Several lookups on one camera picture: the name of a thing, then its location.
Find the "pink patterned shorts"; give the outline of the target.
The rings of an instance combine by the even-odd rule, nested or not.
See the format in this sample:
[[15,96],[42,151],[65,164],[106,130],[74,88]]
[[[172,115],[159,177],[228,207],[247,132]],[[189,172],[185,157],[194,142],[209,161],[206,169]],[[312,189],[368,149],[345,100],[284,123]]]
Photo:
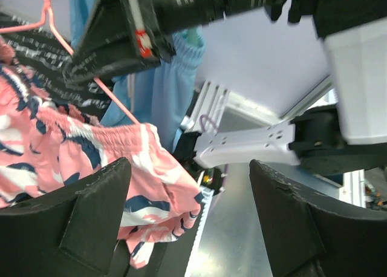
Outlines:
[[195,224],[199,185],[161,146],[155,126],[104,127],[74,105],[53,101],[1,42],[2,207],[72,184],[120,157],[132,173],[118,238],[138,269],[155,243],[176,241]]

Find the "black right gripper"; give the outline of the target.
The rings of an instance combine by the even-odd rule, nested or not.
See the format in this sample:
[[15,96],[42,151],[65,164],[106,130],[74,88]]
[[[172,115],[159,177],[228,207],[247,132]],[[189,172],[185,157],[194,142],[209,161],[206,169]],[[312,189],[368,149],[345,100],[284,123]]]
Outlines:
[[264,7],[281,15],[286,0],[94,0],[85,31],[62,70],[69,83],[159,66],[163,35]]

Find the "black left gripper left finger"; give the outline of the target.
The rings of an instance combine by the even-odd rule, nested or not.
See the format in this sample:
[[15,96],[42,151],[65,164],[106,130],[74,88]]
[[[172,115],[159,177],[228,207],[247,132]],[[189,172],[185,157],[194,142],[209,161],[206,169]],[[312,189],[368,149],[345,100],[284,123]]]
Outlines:
[[117,239],[131,178],[125,158],[1,210],[2,276],[125,276]]

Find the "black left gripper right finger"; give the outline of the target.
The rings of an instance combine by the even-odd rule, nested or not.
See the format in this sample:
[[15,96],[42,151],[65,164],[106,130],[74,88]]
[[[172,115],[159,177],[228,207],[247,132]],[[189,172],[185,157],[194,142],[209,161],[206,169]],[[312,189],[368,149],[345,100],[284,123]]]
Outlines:
[[252,160],[273,276],[386,276],[386,212],[348,204]]

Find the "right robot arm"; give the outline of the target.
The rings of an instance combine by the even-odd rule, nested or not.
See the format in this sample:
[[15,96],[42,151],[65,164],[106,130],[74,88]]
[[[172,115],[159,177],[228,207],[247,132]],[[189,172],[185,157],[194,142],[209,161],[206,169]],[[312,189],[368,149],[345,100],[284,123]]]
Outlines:
[[[286,0],[96,0],[83,38],[63,69],[81,83],[170,60],[167,37]],[[386,212],[323,194],[274,170],[311,177],[362,175],[386,164],[386,0],[291,0],[289,21],[312,15],[333,74],[313,103],[282,122],[234,133],[183,136],[198,168],[250,162],[250,183],[274,276],[385,276]]]

